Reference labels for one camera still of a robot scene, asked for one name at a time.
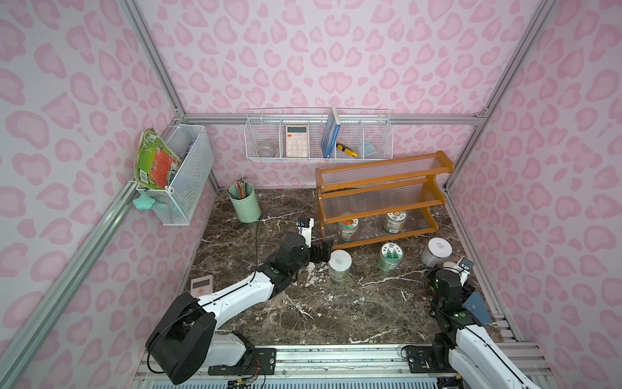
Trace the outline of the green label jar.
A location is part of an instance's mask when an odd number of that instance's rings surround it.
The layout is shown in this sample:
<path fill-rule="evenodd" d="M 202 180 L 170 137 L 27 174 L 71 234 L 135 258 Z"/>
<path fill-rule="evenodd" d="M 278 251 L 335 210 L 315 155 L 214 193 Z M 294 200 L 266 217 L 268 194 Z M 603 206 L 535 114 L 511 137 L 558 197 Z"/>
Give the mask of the green label jar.
<path fill-rule="evenodd" d="M 393 243 L 385 243 L 379 253 L 378 266 L 384 272 L 393 272 L 403 260 L 403 249 Z"/>
<path fill-rule="evenodd" d="M 337 283 L 345 282 L 351 273 L 351 255 L 345 250 L 333 251 L 328 265 L 330 278 Z"/>

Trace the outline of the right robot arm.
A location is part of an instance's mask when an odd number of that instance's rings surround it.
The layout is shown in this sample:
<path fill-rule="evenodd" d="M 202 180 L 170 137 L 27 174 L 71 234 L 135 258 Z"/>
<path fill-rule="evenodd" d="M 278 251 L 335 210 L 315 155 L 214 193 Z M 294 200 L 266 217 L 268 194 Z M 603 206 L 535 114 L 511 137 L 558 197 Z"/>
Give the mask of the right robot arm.
<path fill-rule="evenodd" d="M 467 301 L 460 271 L 436 267 L 427 275 L 432 290 L 430 314 L 441 332 L 432 342 L 432 365 L 452 369 L 468 388 L 536 388 L 495 344 Z"/>

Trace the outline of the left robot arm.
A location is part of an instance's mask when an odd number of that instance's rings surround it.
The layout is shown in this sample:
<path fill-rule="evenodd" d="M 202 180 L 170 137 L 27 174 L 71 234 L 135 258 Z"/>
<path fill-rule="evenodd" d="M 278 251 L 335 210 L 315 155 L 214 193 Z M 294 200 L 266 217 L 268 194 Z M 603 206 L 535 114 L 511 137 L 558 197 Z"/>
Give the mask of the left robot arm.
<path fill-rule="evenodd" d="M 244 280 L 199 298 L 180 294 L 147 338 L 147 359 L 155 361 L 159 373 L 175 385 L 202 368 L 220 375 L 268 374 L 275 350 L 258 349 L 239 332 L 220 335 L 218 330 L 247 309 L 282 293 L 309 264 L 329 262 L 333 245 L 333 241 L 308 245 L 303 235 L 289 233 L 278 251 Z"/>

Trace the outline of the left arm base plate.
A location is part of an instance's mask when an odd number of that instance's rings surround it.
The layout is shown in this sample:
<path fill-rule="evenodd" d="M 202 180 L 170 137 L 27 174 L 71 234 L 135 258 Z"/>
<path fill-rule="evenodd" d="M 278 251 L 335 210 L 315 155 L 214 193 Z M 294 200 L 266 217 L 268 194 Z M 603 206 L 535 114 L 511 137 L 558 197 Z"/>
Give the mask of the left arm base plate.
<path fill-rule="evenodd" d="M 234 366 L 211 366 L 210 376 L 245 376 L 254 374 L 274 375 L 277 357 L 276 348 L 254 348 L 245 352 Z"/>

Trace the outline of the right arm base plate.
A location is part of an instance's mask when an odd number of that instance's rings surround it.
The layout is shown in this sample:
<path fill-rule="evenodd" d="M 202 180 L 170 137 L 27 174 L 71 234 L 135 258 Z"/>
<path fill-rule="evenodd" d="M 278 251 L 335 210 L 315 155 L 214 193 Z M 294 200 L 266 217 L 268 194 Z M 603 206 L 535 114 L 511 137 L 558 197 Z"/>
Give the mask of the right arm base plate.
<path fill-rule="evenodd" d="M 406 345 L 403 346 L 401 353 L 407 360 L 412 374 L 436 374 L 450 371 L 439 364 L 432 346 Z"/>

